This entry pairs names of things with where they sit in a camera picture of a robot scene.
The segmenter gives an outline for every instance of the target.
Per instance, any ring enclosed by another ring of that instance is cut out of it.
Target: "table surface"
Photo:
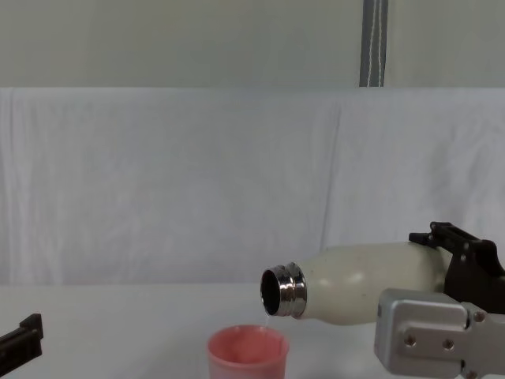
[[[207,378],[216,330],[267,322],[257,284],[0,287],[0,332],[43,315],[43,355],[5,378]],[[375,325],[272,317],[290,339],[286,379],[392,377],[373,355]]]

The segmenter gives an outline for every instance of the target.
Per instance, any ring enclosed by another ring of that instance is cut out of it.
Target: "white cloth backdrop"
[[[0,91],[2,283],[256,282],[432,220],[505,257],[505,91]]]

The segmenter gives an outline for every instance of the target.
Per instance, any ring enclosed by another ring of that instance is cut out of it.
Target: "white wall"
[[[505,86],[505,1],[390,0],[386,86]]]
[[[358,0],[2,0],[0,87],[354,87]]]

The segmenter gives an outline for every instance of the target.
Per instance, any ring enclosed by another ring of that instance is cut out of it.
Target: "bottle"
[[[374,322],[387,288],[442,291],[451,257],[413,242],[337,246],[307,261],[267,269],[261,298],[271,316],[334,325]]]

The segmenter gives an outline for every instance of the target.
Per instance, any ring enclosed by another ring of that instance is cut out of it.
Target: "pink cup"
[[[284,379],[287,339],[274,329],[238,325],[208,341],[210,379]]]

